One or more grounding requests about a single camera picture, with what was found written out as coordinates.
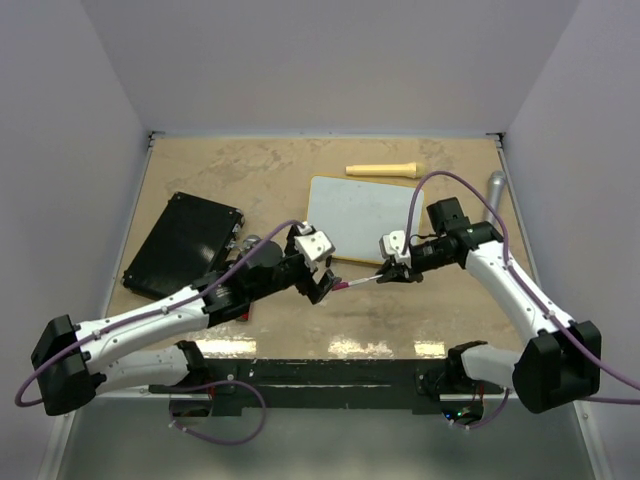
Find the pink and white marker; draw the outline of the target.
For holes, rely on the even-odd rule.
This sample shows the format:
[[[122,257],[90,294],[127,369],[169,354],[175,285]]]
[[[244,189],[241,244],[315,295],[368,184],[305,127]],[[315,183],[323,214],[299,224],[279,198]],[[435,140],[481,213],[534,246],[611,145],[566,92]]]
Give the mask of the pink and white marker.
[[[362,285],[362,284],[365,284],[365,283],[368,283],[368,282],[371,282],[371,281],[375,281],[375,280],[377,280],[379,278],[380,278],[380,275],[373,275],[373,276],[364,277],[364,278],[355,279],[355,280],[349,280],[349,281],[342,280],[342,281],[336,283],[333,286],[332,290],[333,291],[338,291],[338,290],[351,288],[351,287]]]

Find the yellow framed whiteboard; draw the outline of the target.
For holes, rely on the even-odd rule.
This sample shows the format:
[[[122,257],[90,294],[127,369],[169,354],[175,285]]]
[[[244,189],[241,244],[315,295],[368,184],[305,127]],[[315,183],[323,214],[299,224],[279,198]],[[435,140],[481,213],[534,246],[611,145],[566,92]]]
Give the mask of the yellow framed whiteboard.
[[[380,265],[380,238],[406,228],[412,187],[330,176],[310,183],[307,222],[323,231],[340,260]]]

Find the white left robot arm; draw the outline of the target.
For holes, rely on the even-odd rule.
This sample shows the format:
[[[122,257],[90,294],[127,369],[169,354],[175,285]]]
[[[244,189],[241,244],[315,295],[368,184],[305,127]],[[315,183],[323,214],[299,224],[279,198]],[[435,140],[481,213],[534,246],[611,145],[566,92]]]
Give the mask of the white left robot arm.
[[[148,346],[236,320],[256,301],[290,287],[319,303],[340,281],[331,271],[314,278],[334,251],[321,231],[292,234],[284,248],[261,240],[225,272],[211,272],[152,304],[93,321],[73,323],[67,315],[50,320],[31,354],[40,404],[58,416],[102,393],[137,385],[200,390],[207,368],[194,345]]]

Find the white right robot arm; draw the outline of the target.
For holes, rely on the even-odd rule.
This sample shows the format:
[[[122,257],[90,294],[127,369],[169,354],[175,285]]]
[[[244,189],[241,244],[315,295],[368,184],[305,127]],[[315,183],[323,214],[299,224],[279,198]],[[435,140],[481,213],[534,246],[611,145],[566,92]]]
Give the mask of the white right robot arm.
[[[532,413],[596,394],[598,328],[575,321],[546,296],[511,256],[498,230],[486,221],[470,222],[457,198],[431,204],[427,213],[433,233],[422,242],[410,243],[402,230],[381,237],[379,282],[420,282],[428,271],[457,264],[486,289],[524,342],[522,352],[485,341],[450,348],[445,387],[466,393],[480,382],[494,384],[515,393]]]

